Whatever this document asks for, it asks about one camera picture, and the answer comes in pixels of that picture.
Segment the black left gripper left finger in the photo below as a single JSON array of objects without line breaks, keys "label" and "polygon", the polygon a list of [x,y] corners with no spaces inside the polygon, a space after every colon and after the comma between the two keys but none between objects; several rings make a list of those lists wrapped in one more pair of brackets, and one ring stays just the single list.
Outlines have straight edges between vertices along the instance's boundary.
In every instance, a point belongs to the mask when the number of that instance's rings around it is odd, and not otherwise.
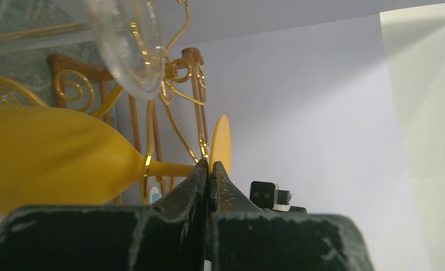
[{"label": "black left gripper left finger", "polygon": [[0,270],[203,270],[209,167],[152,205],[28,206],[0,224]]}]

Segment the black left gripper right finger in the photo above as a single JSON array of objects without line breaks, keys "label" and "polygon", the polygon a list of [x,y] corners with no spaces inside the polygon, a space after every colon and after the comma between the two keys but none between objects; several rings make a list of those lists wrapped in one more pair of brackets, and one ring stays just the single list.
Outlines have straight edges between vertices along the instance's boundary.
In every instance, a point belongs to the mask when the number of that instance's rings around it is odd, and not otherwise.
[{"label": "black left gripper right finger", "polygon": [[213,270],[373,270],[350,218],[261,209],[231,182],[220,161],[210,177]]}]

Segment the yellow plastic wine glass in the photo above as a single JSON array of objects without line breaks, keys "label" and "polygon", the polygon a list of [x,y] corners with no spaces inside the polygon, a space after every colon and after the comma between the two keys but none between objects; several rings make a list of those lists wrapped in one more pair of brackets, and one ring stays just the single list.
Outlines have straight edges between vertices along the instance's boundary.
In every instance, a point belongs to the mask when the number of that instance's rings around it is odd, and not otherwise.
[{"label": "yellow plastic wine glass", "polygon": [[116,129],[85,113],[0,105],[0,215],[29,205],[102,205],[144,176],[192,171],[147,161]]}]

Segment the clear wine glass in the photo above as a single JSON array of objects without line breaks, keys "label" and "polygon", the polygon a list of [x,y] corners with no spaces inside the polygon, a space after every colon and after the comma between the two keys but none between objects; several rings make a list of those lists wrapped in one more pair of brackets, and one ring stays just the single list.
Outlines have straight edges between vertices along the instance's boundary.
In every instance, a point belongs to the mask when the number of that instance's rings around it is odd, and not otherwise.
[{"label": "clear wine glass", "polygon": [[164,50],[152,2],[84,1],[83,4],[86,22],[0,34],[0,56],[89,30],[113,78],[136,98],[155,98],[164,78]]}]

